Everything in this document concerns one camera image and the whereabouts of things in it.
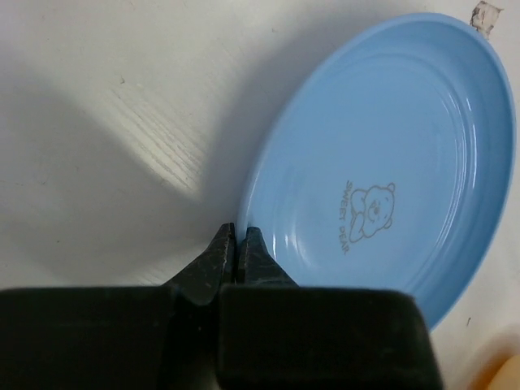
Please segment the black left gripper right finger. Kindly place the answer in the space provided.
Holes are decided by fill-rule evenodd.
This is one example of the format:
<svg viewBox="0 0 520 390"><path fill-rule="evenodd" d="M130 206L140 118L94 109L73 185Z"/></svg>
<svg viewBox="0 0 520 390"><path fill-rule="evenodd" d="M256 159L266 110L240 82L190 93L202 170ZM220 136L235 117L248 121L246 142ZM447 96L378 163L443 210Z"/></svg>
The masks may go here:
<svg viewBox="0 0 520 390"><path fill-rule="evenodd" d="M248 229L219 292L224 389L441 389L427 325L402 292L297 286Z"/></svg>

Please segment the orange plastic plate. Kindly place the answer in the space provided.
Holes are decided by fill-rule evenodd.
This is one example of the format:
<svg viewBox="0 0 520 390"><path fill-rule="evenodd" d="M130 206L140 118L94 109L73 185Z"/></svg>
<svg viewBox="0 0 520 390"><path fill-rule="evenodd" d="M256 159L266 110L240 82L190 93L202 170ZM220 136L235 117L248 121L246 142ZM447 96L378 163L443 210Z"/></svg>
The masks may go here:
<svg viewBox="0 0 520 390"><path fill-rule="evenodd" d="M519 339L487 345L478 368L469 389L519 389Z"/></svg>

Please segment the light blue plastic plate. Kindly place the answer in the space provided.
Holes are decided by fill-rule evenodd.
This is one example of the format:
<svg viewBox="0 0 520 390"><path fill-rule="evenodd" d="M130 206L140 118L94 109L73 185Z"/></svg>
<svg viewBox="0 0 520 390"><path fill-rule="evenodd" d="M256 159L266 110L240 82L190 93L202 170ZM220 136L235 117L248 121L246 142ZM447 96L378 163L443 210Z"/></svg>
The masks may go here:
<svg viewBox="0 0 520 390"><path fill-rule="evenodd" d="M323 62L267 133L236 222L301 286L412 295L452 309L500 222L516 119L505 69L469 24L417 13Z"/></svg>

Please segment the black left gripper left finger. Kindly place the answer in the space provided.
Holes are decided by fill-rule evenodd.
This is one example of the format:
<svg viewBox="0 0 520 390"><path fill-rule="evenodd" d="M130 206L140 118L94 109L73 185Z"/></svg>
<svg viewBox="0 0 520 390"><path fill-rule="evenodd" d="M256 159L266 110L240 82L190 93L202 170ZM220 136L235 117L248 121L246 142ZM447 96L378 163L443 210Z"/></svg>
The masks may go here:
<svg viewBox="0 0 520 390"><path fill-rule="evenodd" d="M2 388L166 388L194 354L214 348L235 252L225 223L163 284L2 290Z"/></svg>

